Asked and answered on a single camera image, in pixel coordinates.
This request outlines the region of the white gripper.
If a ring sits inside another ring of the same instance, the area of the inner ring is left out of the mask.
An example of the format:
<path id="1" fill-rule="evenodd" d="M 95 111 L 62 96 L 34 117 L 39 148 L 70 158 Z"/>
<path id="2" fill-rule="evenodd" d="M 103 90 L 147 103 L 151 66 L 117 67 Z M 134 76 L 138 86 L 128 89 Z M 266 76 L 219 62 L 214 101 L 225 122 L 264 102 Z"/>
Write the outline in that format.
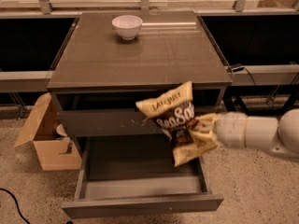
<path id="1" fill-rule="evenodd" d="M 209 133 L 189 131 L 193 142 L 196 144 L 196 153 L 203 155 L 218 148 L 220 142 L 228 148 L 244 148 L 247 118 L 246 114 L 238 112 L 228 112 L 221 115 L 208 113 L 197 116 L 200 130 L 213 130 L 215 127 L 216 134 L 212 131 Z"/>

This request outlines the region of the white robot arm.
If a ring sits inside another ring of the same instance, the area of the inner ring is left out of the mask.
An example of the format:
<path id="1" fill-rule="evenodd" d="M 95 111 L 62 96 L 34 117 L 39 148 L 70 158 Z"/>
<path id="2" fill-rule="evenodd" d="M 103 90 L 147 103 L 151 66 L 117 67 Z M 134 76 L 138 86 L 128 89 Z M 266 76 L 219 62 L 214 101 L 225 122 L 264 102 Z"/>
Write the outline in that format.
<path id="1" fill-rule="evenodd" d="M 240 112 L 209 113 L 196 117 L 190 133 L 201 141 L 235 149 L 258 149 L 287 161 L 299 162 L 299 110 L 276 117 Z"/>

